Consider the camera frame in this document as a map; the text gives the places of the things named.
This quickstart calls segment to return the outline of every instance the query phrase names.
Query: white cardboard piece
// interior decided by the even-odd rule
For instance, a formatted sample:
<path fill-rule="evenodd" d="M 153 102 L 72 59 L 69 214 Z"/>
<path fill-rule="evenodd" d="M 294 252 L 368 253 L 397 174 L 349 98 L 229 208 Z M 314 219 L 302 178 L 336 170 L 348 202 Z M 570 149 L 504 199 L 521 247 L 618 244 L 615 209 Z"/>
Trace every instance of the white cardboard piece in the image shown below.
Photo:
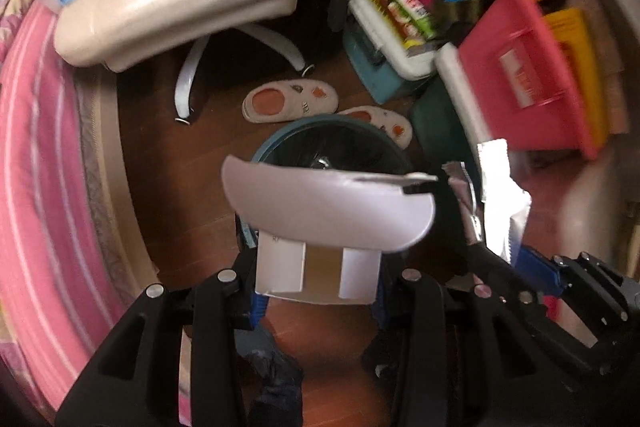
<path fill-rule="evenodd" d="M 371 304 L 383 251 L 418 243 L 432 194 L 402 188 L 436 178 L 276 167 L 228 156 L 227 200 L 258 235 L 256 291 L 316 304 Z"/>
<path fill-rule="evenodd" d="M 349 9 L 377 50 L 405 80 L 421 80 L 433 73 L 436 52 L 424 52 L 407 57 L 406 50 L 394 35 L 391 26 L 369 0 L 350 0 Z"/>
<path fill-rule="evenodd" d="M 465 130 L 466 139 L 478 160 L 478 144 L 493 140 L 489 126 L 484 120 L 478 100 L 469 85 L 469 80 L 460 62 L 458 49 L 451 43 L 445 44 L 436 53 L 436 68 L 447 87 L 460 123 Z"/>

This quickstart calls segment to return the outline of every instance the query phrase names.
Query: teal plastic box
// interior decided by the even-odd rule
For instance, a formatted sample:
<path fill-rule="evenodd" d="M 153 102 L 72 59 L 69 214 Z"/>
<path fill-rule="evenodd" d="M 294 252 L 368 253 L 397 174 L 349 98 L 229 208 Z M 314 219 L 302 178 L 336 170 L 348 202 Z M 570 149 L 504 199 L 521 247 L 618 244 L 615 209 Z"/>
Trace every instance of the teal plastic box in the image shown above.
<path fill-rule="evenodd" d="M 376 103 L 408 96 L 419 90 L 428 77 L 405 80 L 386 61 L 382 52 L 374 49 L 361 26 L 350 20 L 344 29 L 342 44 L 360 81 Z"/>

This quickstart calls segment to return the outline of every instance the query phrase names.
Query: chair caster wheel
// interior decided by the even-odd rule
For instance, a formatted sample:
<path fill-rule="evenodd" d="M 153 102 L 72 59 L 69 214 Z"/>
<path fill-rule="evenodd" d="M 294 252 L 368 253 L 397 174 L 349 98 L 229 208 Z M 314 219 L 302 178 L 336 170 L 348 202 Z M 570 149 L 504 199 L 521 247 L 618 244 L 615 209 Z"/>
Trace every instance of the chair caster wheel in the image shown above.
<path fill-rule="evenodd" d="M 310 74 L 313 74 L 313 72 L 315 70 L 316 70 L 316 65 L 315 64 L 309 64 L 305 69 L 302 70 L 302 73 L 300 73 L 300 76 L 302 76 L 302 78 L 306 78 Z"/>

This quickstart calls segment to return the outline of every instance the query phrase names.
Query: aluminum foil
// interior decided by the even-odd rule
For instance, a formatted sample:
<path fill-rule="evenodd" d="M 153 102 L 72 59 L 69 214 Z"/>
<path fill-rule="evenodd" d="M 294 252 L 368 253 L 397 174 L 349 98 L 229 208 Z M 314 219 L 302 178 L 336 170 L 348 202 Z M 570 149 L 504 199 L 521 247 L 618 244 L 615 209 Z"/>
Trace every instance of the aluminum foil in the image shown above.
<path fill-rule="evenodd" d="M 517 257 L 531 210 L 531 196 L 511 179 L 507 142 L 478 145 L 484 203 L 484 237 L 489 250 L 508 263 Z"/>
<path fill-rule="evenodd" d="M 442 166 L 449 176 L 449 187 L 458 198 L 460 214 L 465 227 L 466 243 L 474 245 L 482 241 L 481 210 L 476 201 L 474 184 L 466 171 L 464 162 L 449 162 Z"/>

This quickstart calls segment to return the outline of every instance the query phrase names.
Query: white chair leg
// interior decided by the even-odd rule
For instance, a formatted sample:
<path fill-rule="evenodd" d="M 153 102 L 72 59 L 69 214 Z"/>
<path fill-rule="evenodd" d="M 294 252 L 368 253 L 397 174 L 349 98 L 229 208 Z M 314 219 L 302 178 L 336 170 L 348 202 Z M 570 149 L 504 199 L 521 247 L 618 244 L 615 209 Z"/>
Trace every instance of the white chair leg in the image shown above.
<path fill-rule="evenodd" d="M 202 58 L 202 54 L 204 53 L 204 49 L 207 47 L 208 42 L 209 35 L 205 35 L 193 43 L 193 46 L 191 46 L 189 54 L 180 69 L 178 80 L 175 83 L 174 102 L 175 110 L 178 113 L 178 118 L 175 120 L 187 125 L 190 123 L 189 117 L 191 116 L 191 107 L 189 106 L 191 86 L 193 86 L 193 79 L 196 76 L 198 64 L 200 63 L 200 59 Z"/>
<path fill-rule="evenodd" d="M 298 47 L 284 35 L 280 35 L 273 30 L 257 24 L 243 24 L 242 26 L 238 26 L 236 29 L 250 37 L 253 37 L 257 41 L 262 42 L 276 53 L 282 55 L 287 59 L 289 64 L 293 66 L 293 69 L 300 74 L 300 76 L 311 74 L 315 69 L 314 65 L 307 64 L 305 62 L 305 59 L 302 56 L 302 53 L 300 53 Z"/>

